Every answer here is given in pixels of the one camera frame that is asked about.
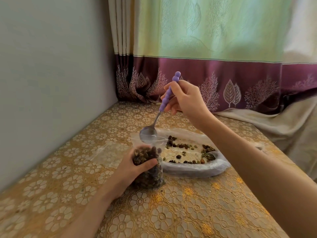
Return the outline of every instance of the tablecloth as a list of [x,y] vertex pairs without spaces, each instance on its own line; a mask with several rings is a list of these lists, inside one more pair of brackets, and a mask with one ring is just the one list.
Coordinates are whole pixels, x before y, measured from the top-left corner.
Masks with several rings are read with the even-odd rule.
[[[119,102],[0,195],[0,237],[55,237],[113,173],[90,161],[106,141],[131,146],[130,133],[153,122],[157,105]],[[301,172],[252,124],[217,117],[264,152]],[[160,128],[196,130],[182,114]],[[233,168],[208,179],[165,177],[149,191],[128,188],[105,214],[96,237],[287,237]]]

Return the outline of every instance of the fabric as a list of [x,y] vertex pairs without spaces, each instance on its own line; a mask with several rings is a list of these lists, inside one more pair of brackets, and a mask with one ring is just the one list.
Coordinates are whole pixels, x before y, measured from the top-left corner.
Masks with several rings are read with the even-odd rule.
[[217,115],[252,123],[317,181],[317,97],[293,103],[278,115],[239,109],[218,112]]
[[[105,141],[131,146],[157,105],[117,103],[0,195],[0,237],[57,237],[114,169],[90,161]],[[218,117],[294,172],[303,172],[252,124]],[[182,113],[158,127],[198,132]],[[108,209],[96,237],[287,237],[233,168],[208,179],[165,176],[155,190],[128,188]]]
[[118,98],[156,103],[162,87],[180,71],[184,80],[200,87],[212,112],[247,108],[278,113],[290,100],[284,96],[317,88],[312,58],[316,4],[109,0]]

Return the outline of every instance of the gray wall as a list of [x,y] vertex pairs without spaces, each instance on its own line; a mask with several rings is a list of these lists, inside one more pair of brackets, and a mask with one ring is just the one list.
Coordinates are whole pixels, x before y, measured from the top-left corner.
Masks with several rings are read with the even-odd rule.
[[117,101],[101,6],[0,0],[0,190]]

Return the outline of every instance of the gold patterned tablecloth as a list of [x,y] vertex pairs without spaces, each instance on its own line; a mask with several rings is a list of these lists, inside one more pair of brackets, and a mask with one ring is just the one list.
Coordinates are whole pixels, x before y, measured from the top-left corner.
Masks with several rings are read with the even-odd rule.
[[[103,113],[0,196],[0,238],[55,237],[83,211],[112,168],[90,161],[105,141],[132,145],[130,133],[153,122],[157,105],[120,102]],[[301,172],[252,124],[218,117],[260,142],[268,155]],[[182,113],[162,114],[160,128],[200,133]],[[156,190],[128,188],[111,204],[97,237],[287,237],[233,168],[208,179],[166,176]]]

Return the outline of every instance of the metal spoon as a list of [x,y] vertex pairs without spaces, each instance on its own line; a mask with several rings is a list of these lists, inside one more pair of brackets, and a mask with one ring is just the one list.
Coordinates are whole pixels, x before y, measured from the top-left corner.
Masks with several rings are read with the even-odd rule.
[[[179,77],[180,77],[180,72],[176,72],[175,76],[172,78],[173,81],[178,82],[179,81]],[[153,142],[155,142],[157,140],[157,131],[155,130],[155,124],[157,122],[157,120],[159,119],[160,115],[162,112],[164,112],[164,109],[166,107],[166,105],[169,102],[170,96],[173,94],[171,87],[168,88],[168,90],[166,91],[165,97],[162,100],[162,104],[158,109],[158,114],[154,120],[154,123],[149,125],[149,126],[145,126],[143,129],[141,129],[140,131],[140,139],[142,142],[146,143],[146,144],[152,144]]]

